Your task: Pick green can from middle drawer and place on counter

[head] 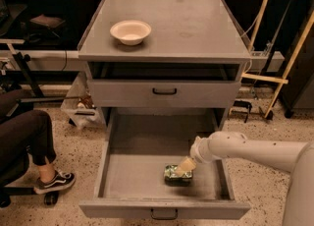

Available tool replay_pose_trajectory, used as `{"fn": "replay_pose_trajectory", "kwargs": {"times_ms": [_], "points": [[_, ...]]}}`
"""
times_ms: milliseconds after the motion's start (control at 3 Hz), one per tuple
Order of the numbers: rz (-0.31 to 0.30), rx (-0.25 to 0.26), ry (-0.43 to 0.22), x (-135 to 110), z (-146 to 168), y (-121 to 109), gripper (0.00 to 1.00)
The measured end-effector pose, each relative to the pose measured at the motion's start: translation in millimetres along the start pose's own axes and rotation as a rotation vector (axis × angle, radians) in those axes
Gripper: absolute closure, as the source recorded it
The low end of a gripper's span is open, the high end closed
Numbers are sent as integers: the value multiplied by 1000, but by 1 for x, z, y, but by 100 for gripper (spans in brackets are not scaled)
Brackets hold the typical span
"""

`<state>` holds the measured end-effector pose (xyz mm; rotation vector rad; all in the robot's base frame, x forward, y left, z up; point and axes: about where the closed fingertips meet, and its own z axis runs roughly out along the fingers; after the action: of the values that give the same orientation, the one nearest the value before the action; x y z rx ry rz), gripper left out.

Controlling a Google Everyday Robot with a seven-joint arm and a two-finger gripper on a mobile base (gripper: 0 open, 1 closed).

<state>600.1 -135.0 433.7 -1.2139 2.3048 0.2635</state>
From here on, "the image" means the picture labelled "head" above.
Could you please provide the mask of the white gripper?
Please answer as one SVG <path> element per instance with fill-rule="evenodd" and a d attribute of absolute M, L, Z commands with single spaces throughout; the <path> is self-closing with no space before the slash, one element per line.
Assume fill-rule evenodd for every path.
<path fill-rule="evenodd" d="M 177 166 L 175 173 L 182 176 L 196 168 L 196 163 L 210 163 L 213 160 L 213 154 L 209 148 L 209 139 L 196 137 L 190 149 L 190 156 L 185 157 Z"/>

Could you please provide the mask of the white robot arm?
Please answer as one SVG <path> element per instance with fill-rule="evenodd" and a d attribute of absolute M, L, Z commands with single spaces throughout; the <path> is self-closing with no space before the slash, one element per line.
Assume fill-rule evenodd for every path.
<path fill-rule="evenodd" d="M 182 176 L 198 164 L 243 158 L 290 174 L 282 226 L 314 226 L 314 143 L 253 141 L 239 132 L 196 137 L 189 156 L 176 168 Z"/>

